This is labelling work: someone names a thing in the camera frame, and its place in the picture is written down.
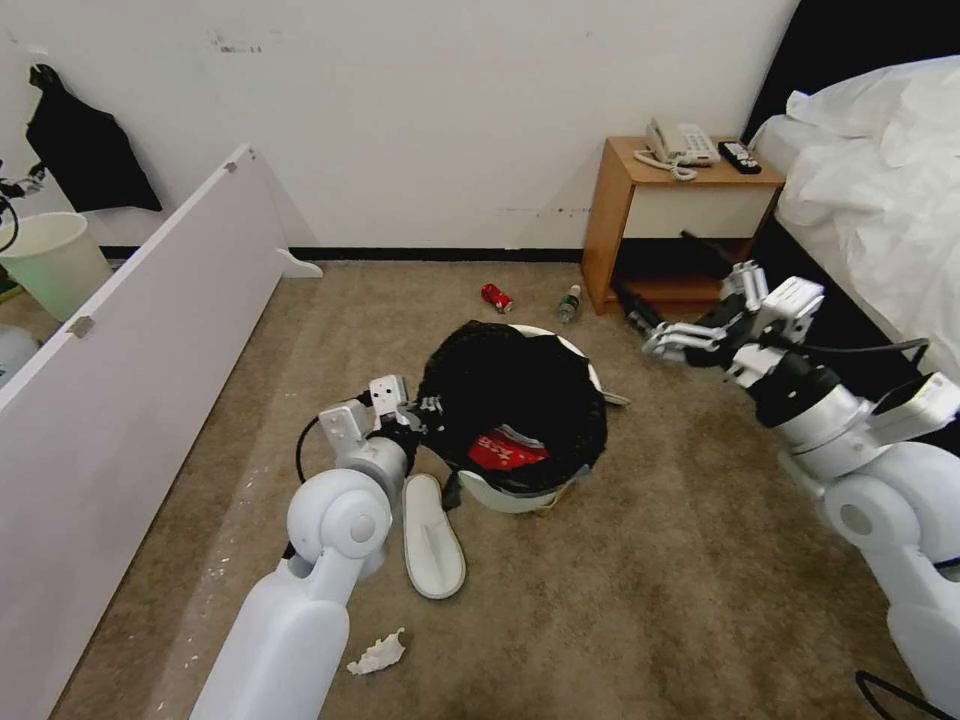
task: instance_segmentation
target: carpet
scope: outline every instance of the carpet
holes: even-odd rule
[[[778,468],[749,399],[719,371],[641,355],[622,318],[589,303],[559,325],[576,266],[325,270],[281,282],[53,717],[187,717],[284,548],[304,423],[379,375],[415,387],[471,318],[562,330],[633,404],[610,409],[595,471],[546,515],[500,515],[464,493],[450,515],[467,560],[454,598],[414,592],[393,529],[385,566],[350,600],[342,667],[401,625],[409,650],[374,676],[341,669],[323,718],[867,718],[855,669],[913,688],[883,594]],[[480,299],[485,282],[512,313]],[[308,473],[331,460],[311,435]],[[446,477],[427,451],[416,470]]]

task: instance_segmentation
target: wooden nightstand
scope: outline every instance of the wooden nightstand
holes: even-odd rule
[[[603,148],[581,263],[598,315],[619,310],[610,289],[615,270],[618,279],[661,312],[699,311],[713,305],[720,291],[716,272],[705,272],[697,265],[672,267],[664,275],[655,261],[640,263],[644,265],[640,269],[635,262],[618,265],[621,247],[629,243],[629,255],[642,257],[642,243],[662,248],[669,240],[672,250],[686,252],[687,246],[674,244],[689,243],[697,246],[690,245],[691,251],[702,252],[704,243],[681,238],[681,231],[687,230],[722,247],[736,260],[746,259],[783,188],[783,176],[759,156],[763,172],[757,175],[741,175],[721,160],[712,167],[697,168],[696,179],[681,183],[669,172],[634,159],[634,150],[646,149],[642,137],[607,138]]]

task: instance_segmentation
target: red soda can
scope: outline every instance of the red soda can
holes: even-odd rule
[[[510,312],[510,308],[513,307],[513,300],[510,299],[510,296],[493,283],[487,283],[480,288],[480,297],[493,305],[500,314]]]

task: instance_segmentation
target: black remote control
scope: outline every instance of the black remote control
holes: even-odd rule
[[[737,172],[744,175],[756,175],[763,170],[760,164],[753,159],[750,151],[740,143],[734,140],[726,140],[717,143],[717,147],[720,149],[720,154],[737,169]]]

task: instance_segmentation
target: red wrapper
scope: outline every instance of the red wrapper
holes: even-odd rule
[[[510,308],[513,307],[513,300],[510,299],[510,296],[493,283],[487,283],[480,288],[480,297],[493,305],[497,312],[501,314],[510,312]]]
[[[467,455],[485,470],[506,472],[550,457],[546,448],[524,445],[499,428],[479,435]]]

